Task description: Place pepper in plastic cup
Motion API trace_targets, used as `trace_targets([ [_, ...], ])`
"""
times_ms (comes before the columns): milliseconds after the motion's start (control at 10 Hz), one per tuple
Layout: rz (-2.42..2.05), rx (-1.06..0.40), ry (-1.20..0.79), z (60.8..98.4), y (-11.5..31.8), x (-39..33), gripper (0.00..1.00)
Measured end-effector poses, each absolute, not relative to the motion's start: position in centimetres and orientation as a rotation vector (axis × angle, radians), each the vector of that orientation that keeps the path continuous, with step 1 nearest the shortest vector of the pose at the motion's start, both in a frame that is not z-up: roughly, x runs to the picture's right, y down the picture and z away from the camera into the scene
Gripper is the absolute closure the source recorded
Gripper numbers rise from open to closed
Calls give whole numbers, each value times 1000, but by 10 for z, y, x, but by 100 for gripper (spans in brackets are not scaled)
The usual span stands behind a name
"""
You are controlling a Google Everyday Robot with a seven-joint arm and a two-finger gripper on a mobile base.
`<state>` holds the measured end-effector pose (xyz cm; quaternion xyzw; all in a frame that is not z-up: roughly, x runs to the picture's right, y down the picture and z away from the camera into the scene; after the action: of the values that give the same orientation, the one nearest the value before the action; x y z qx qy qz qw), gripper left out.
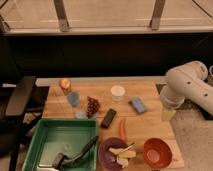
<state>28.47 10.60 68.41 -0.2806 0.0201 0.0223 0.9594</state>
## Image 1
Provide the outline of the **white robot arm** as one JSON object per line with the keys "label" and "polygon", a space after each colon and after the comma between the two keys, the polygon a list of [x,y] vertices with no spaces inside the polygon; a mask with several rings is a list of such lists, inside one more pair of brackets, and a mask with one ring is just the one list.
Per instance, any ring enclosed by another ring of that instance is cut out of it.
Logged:
{"label": "white robot arm", "polygon": [[208,76],[206,65],[191,61],[169,69],[165,74],[166,85],[160,99],[166,108],[177,109],[190,99],[213,116],[213,86],[205,82]]}

